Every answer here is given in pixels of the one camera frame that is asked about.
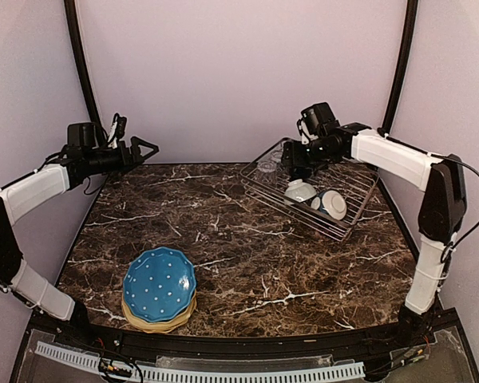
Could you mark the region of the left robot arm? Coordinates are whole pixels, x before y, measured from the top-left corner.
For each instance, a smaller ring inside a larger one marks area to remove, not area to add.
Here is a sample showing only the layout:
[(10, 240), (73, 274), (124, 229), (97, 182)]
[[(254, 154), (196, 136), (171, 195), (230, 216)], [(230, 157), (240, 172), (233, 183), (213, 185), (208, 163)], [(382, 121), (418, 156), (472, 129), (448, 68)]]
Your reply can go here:
[(89, 348), (97, 340), (85, 304), (53, 284), (40, 256), (25, 252), (56, 248), (50, 236), (63, 236), (67, 192), (95, 175), (128, 172), (158, 151), (156, 144), (136, 136), (130, 144), (120, 141), (106, 146), (70, 140), (40, 168), (0, 188), (0, 290), (30, 309), (67, 322), (65, 334), (80, 348)]

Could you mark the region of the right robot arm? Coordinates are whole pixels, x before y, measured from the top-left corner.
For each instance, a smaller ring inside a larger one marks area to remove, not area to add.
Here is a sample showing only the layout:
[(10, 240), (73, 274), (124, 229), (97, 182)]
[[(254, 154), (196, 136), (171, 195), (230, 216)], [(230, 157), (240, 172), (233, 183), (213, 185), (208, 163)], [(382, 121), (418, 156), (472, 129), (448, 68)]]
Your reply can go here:
[(398, 312), (398, 323), (391, 330), (397, 345), (408, 346), (429, 328), (438, 291), (448, 277), (452, 253), (461, 241), (457, 233), (467, 210), (461, 160), (455, 155), (415, 148), (360, 123), (313, 133), (302, 128), (298, 140), (283, 144), (282, 163), (293, 180), (305, 180), (323, 165), (341, 160), (388, 172), (422, 194), (417, 263)]

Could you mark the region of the blue dotted plate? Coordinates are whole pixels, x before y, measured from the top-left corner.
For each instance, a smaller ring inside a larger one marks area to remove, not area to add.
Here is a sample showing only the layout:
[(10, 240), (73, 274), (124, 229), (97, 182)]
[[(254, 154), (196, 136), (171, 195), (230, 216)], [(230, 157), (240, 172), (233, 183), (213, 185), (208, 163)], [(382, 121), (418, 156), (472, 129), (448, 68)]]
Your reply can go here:
[(166, 322), (189, 307), (196, 286), (194, 266), (186, 255), (158, 247), (130, 264), (123, 279), (123, 301), (141, 320)]

